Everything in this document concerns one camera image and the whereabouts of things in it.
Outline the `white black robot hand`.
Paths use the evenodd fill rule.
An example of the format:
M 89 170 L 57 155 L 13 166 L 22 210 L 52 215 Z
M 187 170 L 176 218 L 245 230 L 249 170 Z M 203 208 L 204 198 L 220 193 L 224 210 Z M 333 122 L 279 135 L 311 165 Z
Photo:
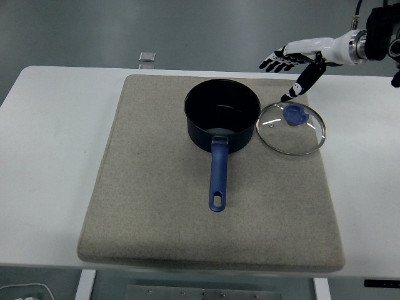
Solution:
M 305 94 L 326 72 L 328 66 L 355 65 L 360 61 L 356 50 L 357 31 L 349 31 L 337 38 L 319 37 L 292 41 L 271 53 L 259 66 L 266 72 L 279 73 L 306 64 L 281 102 Z

